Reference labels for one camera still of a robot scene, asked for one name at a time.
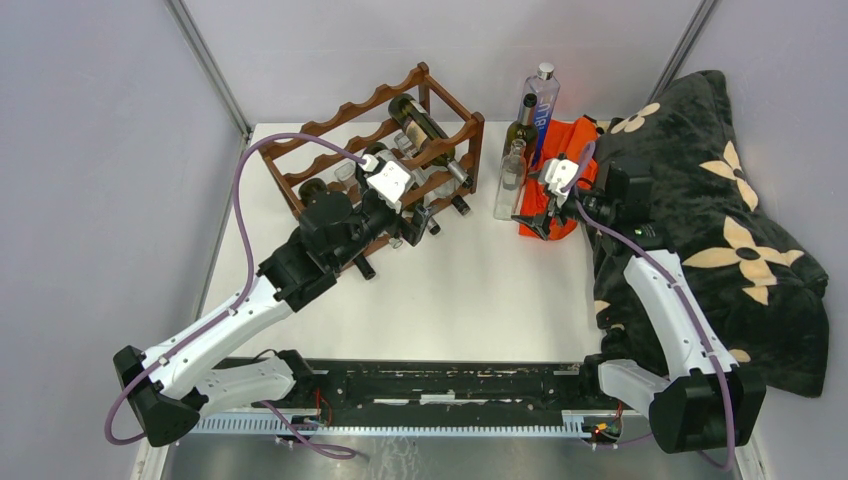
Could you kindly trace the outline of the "clear square bottle black cap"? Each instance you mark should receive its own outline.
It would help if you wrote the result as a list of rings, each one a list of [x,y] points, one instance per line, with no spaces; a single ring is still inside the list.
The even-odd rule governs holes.
[[[398,149],[404,154],[405,158],[413,158],[419,152],[419,149],[412,143],[412,141],[402,132],[398,133],[393,141]],[[441,166],[429,166],[429,167],[419,167],[413,172],[413,176],[416,178],[416,183],[421,186],[426,183],[433,174],[447,172],[448,169],[446,167]],[[470,206],[467,202],[462,198],[461,195],[456,194],[456,190],[460,187],[459,182],[450,177],[449,180],[441,184],[440,186],[434,188],[429,193],[426,193],[422,199],[423,203],[426,206],[430,206],[433,202],[440,200],[442,198],[448,198],[451,201],[451,204],[456,208],[456,210],[462,215],[465,216],[471,212]]]

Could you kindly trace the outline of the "tall clear glass bottle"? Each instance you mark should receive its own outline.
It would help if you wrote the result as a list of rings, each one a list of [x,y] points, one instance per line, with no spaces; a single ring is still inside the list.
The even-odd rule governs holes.
[[[392,211],[393,211],[392,213],[395,214],[395,217],[398,217],[398,214],[400,213],[400,210],[398,209],[399,207],[395,208],[394,206],[390,206],[389,203],[388,203],[388,200],[378,190],[376,190],[375,188],[372,188],[373,186],[370,186],[367,183],[367,179],[365,178],[364,173],[361,174],[361,177],[363,179],[363,181],[361,182],[359,180],[360,177],[357,176],[357,175],[359,175],[359,174],[357,174],[357,172],[359,171],[359,170],[357,170],[357,168],[358,168],[358,164],[356,164],[355,162],[347,162],[347,163],[343,163],[340,167],[337,167],[336,170],[334,171],[334,175],[336,177],[336,180],[343,187],[345,187],[344,188],[345,193],[351,193],[354,190],[356,190],[360,195],[359,203],[355,203],[355,202],[352,201],[352,203],[354,204],[353,206],[354,206],[354,210],[355,210],[354,214],[357,215],[356,219],[360,220],[361,223],[364,223],[365,220],[366,220],[366,213],[368,213],[368,212],[366,211],[367,209],[362,206],[363,201],[362,201],[361,197],[363,197],[364,194],[368,193],[368,192],[373,193],[372,197],[369,197],[369,198],[371,198],[371,200],[369,200],[369,202],[371,202],[371,203],[369,203],[369,206],[371,206],[371,207],[376,207],[378,205],[386,206],[386,207],[392,209]],[[390,236],[389,239],[387,240],[387,243],[388,243],[389,246],[392,247],[392,249],[398,249],[398,248],[400,248],[400,246],[402,245],[403,242],[402,242],[402,240],[400,240],[399,236],[397,236],[397,237]]]

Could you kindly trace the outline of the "small clear glass bottle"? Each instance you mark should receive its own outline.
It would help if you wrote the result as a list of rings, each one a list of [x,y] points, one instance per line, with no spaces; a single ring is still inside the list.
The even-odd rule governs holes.
[[[495,220],[509,221],[516,211],[526,176],[525,149],[526,142],[515,139],[502,158],[493,210]]]

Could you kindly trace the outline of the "dark green wine bottle labelled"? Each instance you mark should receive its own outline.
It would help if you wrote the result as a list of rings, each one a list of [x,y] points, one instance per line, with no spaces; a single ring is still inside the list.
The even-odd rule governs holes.
[[[305,206],[308,206],[313,200],[317,198],[318,194],[327,193],[328,191],[329,188],[322,179],[311,178],[300,185],[298,189],[298,195],[300,196],[301,202]],[[357,267],[360,274],[365,280],[371,280],[376,276],[375,270],[372,268],[371,264],[366,260],[364,255],[359,255],[358,257],[354,258],[353,264]]]

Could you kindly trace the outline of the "dark wine bottle silver neck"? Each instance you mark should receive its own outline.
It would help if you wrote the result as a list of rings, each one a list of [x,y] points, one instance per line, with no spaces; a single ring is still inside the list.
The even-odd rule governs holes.
[[[538,129],[534,123],[536,105],[536,94],[527,93],[524,95],[518,117],[507,129],[502,150],[503,155],[506,155],[511,151],[511,145],[515,140],[523,140],[525,142],[523,156],[527,161],[527,164],[532,162],[539,135]]]

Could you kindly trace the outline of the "dark wine bottle brown label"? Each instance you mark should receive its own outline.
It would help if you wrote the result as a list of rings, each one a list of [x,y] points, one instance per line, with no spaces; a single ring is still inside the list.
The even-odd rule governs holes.
[[[419,152],[434,140],[448,138],[429,112],[410,94],[394,97],[389,102],[388,113]],[[474,185],[474,179],[456,160],[454,147],[435,157],[431,163],[446,168],[461,187],[470,189]]]

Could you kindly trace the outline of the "blue square glass bottle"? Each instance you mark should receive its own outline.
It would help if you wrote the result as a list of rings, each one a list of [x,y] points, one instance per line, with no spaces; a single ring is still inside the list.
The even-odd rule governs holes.
[[[560,89],[560,83],[554,76],[555,66],[549,62],[542,62],[533,76],[526,78],[523,85],[523,93],[532,93],[537,98],[535,113],[532,117],[538,136],[536,148],[531,158],[531,166],[535,167],[541,157],[541,150],[550,126],[556,99]]]

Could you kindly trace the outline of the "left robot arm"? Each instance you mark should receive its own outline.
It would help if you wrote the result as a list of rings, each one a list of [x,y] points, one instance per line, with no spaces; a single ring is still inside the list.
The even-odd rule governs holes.
[[[223,410],[280,399],[290,407],[306,405],[314,381],[297,354],[227,369],[219,364],[329,290],[343,268],[381,236],[417,245],[431,216],[428,208],[417,206],[405,219],[374,190],[359,204],[337,191],[313,195],[289,239],[228,303],[167,341],[146,350],[127,345],[114,355],[119,399],[132,409],[141,437],[161,447]]]

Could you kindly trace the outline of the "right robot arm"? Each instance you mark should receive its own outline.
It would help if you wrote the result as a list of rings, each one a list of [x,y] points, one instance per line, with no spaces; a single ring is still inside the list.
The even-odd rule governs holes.
[[[591,157],[553,158],[534,173],[548,198],[543,213],[515,221],[547,238],[550,223],[581,220],[601,233],[601,250],[623,268],[656,334],[668,373],[660,376],[626,358],[600,358],[577,382],[580,400],[602,408],[614,398],[648,420],[666,453],[749,442],[766,385],[724,347],[698,305],[667,231],[651,215],[653,177],[644,160],[612,161],[590,189],[578,180]]]

